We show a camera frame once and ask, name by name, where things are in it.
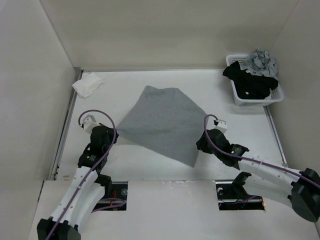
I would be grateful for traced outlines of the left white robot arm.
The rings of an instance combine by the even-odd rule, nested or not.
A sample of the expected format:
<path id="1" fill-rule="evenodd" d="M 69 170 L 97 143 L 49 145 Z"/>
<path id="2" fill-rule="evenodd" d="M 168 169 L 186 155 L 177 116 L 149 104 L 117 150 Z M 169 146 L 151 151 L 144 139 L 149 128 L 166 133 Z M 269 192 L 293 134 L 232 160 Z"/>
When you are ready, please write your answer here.
<path id="1" fill-rule="evenodd" d="M 79 157 L 68 190 L 48 219 L 37 224 L 40 240 L 79 240 L 89 215 L 100 199 L 112 195 L 110 176 L 101 173 L 118 133 L 113 128 L 97 124 L 90 130 L 90 142 Z"/>

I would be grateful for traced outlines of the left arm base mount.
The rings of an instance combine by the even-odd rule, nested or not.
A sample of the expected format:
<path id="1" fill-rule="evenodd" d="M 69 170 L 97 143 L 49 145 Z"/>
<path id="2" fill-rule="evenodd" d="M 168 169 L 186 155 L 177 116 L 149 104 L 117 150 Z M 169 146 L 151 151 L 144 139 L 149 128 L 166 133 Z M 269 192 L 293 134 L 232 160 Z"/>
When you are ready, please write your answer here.
<path id="1" fill-rule="evenodd" d="M 102 199 L 96 204 L 93 212 L 97 211 L 126 211 L 128 198 L 128 182 L 113 182 Z"/>

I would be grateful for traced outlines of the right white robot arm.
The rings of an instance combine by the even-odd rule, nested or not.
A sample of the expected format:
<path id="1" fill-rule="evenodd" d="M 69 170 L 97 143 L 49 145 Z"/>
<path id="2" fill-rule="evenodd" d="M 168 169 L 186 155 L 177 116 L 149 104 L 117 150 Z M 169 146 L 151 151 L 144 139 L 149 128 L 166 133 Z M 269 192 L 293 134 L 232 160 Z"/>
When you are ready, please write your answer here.
<path id="1" fill-rule="evenodd" d="M 320 176 L 316 171 L 296 170 L 250 158 L 247 147 L 230 143 L 218 129 L 205 130 L 196 147 L 240 171 L 231 183 L 218 185 L 219 200 L 228 203 L 235 200 L 235 206 L 239 207 L 249 199 L 264 197 L 288 206 L 306 221 L 319 220 Z"/>

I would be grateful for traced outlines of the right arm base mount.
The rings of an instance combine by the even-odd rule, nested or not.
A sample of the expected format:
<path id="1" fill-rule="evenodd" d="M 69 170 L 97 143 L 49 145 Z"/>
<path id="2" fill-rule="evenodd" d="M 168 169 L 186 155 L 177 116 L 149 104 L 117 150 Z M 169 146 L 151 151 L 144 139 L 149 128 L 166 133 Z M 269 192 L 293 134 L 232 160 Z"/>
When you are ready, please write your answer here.
<path id="1" fill-rule="evenodd" d="M 244 189 L 245 180 L 250 176 L 250 173 L 241 172 L 234 180 L 215 182 L 220 211 L 265 210 L 263 198 L 261 196 L 250 195 Z"/>

